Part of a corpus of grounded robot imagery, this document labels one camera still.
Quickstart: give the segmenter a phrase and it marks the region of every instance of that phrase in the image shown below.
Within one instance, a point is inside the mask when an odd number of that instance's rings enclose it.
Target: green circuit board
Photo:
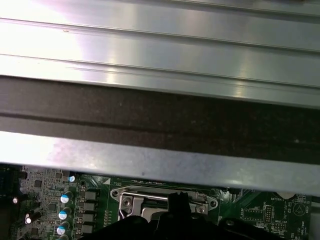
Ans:
[[[69,240],[76,240],[110,225],[118,221],[120,206],[112,191],[128,186],[201,193],[217,202],[207,212],[216,224],[225,217],[231,217],[288,240],[308,238],[311,197],[305,195],[296,194],[290,199],[283,199],[274,192],[250,189],[234,190],[90,174],[76,174],[71,181],[69,171],[27,166],[22,171],[27,173],[27,178],[19,180],[20,190],[30,197],[21,203],[19,218],[11,227],[11,240],[22,237],[26,240],[57,240],[60,237],[57,229],[66,222],[69,227],[64,235]],[[71,197],[67,203],[62,203],[61,196],[67,192],[72,193]],[[66,208],[71,211],[66,219],[61,220],[59,213]],[[25,224],[25,214],[29,209],[41,212],[42,216],[31,224]]]

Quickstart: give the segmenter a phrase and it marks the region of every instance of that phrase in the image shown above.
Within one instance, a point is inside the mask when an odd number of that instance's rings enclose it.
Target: electrolytic capacitor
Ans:
[[[61,235],[57,240],[69,240],[69,237],[67,235]]]
[[[67,217],[69,217],[71,215],[71,212],[72,212],[72,210],[70,207],[65,207],[64,209],[62,209],[59,212],[58,217],[61,220],[65,220],[65,219],[67,219]]]
[[[12,199],[12,202],[14,204],[18,204],[18,203],[22,203],[23,201],[25,200],[28,200],[29,199],[29,195],[28,194],[23,194],[21,196],[15,196],[13,199]]]
[[[63,223],[60,224],[60,226],[57,227],[56,233],[58,235],[64,235],[70,228],[70,223],[67,221],[64,221]]]
[[[70,183],[73,183],[76,180],[76,173],[74,171],[71,171],[69,173],[68,180],[69,180]]]
[[[25,218],[25,223],[26,224],[31,224],[35,221],[37,221],[39,218],[41,218],[42,214],[41,212],[37,211],[33,214],[27,214]]]
[[[73,193],[70,191],[67,191],[66,193],[62,194],[62,196],[60,197],[60,201],[63,204],[68,203],[70,200],[72,200],[72,198],[74,197]]]

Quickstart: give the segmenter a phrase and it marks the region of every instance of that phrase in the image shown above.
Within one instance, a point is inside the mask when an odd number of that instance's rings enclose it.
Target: reflective metal surface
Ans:
[[[216,209],[219,205],[215,198],[205,194],[196,191],[183,192],[188,194],[189,205],[192,213],[208,215],[209,211]],[[159,205],[157,202],[167,202],[168,195],[173,193],[177,193],[177,190],[131,185],[114,188],[110,192],[110,196],[119,203],[118,220],[125,219],[130,216],[141,216],[150,222],[154,213],[168,211],[166,208],[163,208],[163,205]],[[153,207],[144,208],[143,204],[146,203],[145,200],[149,201],[149,204],[150,201],[154,201]]]
[[[3,1],[0,74],[318,108],[317,10],[320,1]]]
[[[320,196],[320,165],[0,132],[0,161],[18,165]]]

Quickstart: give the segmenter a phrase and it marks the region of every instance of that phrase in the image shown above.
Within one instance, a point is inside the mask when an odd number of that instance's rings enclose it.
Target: surface-mount component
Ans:
[[[35,180],[34,181],[34,187],[35,188],[41,188],[42,186],[42,181],[41,180]]]
[[[51,211],[51,212],[57,211],[57,204],[50,203],[50,204],[48,205],[48,210]]]
[[[77,216],[82,220],[83,223],[85,222],[94,222],[95,215],[89,213],[78,213]]]
[[[91,234],[94,230],[94,226],[92,225],[85,225],[83,224],[82,227],[81,227],[81,232],[83,234]]]
[[[85,202],[83,204],[83,210],[84,211],[95,211],[96,210],[96,204],[92,202]]]
[[[97,200],[97,193],[95,191],[86,191],[84,198],[86,200]]]
[[[39,233],[39,229],[38,228],[31,228],[31,232],[30,232],[31,235],[38,236],[38,233]]]

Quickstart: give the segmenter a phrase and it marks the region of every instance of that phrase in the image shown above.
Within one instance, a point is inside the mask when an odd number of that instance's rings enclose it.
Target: screw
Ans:
[[[233,225],[235,225],[235,222],[231,221],[231,220],[227,220],[227,221],[225,221],[225,224],[227,224],[228,226],[233,226]]]
[[[210,202],[210,206],[211,206],[211,207],[214,208],[216,205],[217,205],[217,203],[216,203],[215,201]]]
[[[200,214],[203,214],[205,212],[205,207],[204,206],[197,206],[196,211]]]
[[[131,199],[130,198],[125,198],[123,201],[122,201],[122,204],[125,205],[126,207],[130,207],[131,206]]]

